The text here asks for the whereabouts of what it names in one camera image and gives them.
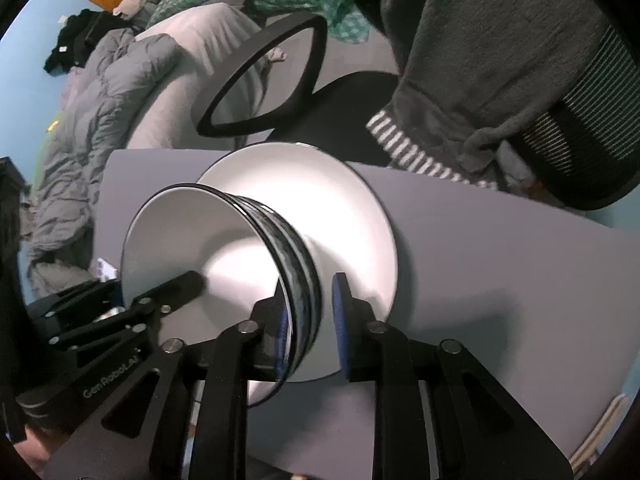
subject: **black office chair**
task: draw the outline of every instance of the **black office chair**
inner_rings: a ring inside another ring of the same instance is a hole
[[[354,1],[384,34],[380,0]],[[636,52],[632,42],[640,39],[638,34],[619,33],[635,30],[638,20],[633,14],[624,16],[626,7],[618,0],[597,2],[616,27],[607,31],[571,91],[510,140],[545,188],[580,210],[610,205],[640,182],[640,69],[631,54]],[[312,51],[291,98],[263,117],[211,126],[210,114],[240,75],[270,48],[304,28],[314,29]],[[276,128],[269,140],[307,142],[341,160],[387,166],[390,157],[366,123],[390,101],[396,76],[353,73],[313,93],[325,43],[326,24],[311,14],[293,14],[263,29],[219,69],[194,105],[200,134],[233,137]]]
[[[262,116],[213,125],[211,114],[242,74],[273,47],[307,28],[313,29],[311,50],[290,97]],[[309,12],[291,14],[249,38],[216,68],[216,77],[194,103],[191,115],[199,134],[241,137],[274,128],[268,140],[304,142],[340,160],[387,166],[391,159],[366,124],[389,102],[398,78],[382,72],[356,72],[314,92],[324,61],[326,38],[326,20]]]

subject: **blue wall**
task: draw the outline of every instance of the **blue wall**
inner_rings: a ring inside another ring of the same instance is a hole
[[[588,217],[609,227],[640,233],[640,186],[631,193]]]
[[[42,68],[63,14],[101,10],[87,0],[30,0],[0,40],[0,156],[31,181],[46,128],[60,105],[65,75]]]

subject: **white pillow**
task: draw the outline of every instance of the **white pillow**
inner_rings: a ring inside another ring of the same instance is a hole
[[[184,57],[149,96],[131,129],[128,148],[231,150],[233,139],[198,135],[191,122],[191,105],[215,77],[223,62],[260,27],[227,4],[184,10],[139,34],[141,40],[165,33],[184,50]],[[267,62],[262,58],[226,94],[213,113],[217,124],[253,117],[262,102]]]

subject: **white plate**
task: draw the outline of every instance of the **white plate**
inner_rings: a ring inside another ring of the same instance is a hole
[[[125,304],[188,270],[204,277],[206,290],[162,319],[160,343],[219,336],[272,296],[279,277],[268,248],[235,208],[209,191],[173,186],[149,199],[129,227],[120,263]],[[274,387],[250,381],[249,404]]]
[[[346,272],[354,297],[385,320],[398,282],[398,256],[382,206],[346,164],[304,144],[265,142],[230,153],[198,181],[253,198],[279,213],[302,236],[322,286],[318,338],[290,381],[319,379],[340,369],[332,311],[336,272]]]

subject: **stack of bowls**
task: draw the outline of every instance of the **stack of bowls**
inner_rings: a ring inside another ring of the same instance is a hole
[[[200,272],[206,291],[164,318],[161,341],[188,344],[217,337],[247,319],[254,304],[280,284],[286,306],[282,374],[276,383],[251,381],[250,405],[266,400],[298,368],[322,317],[322,292],[310,253],[298,233],[265,205],[202,184],[178,184],[151,197],[124,244],[124,299],[186,272]]]

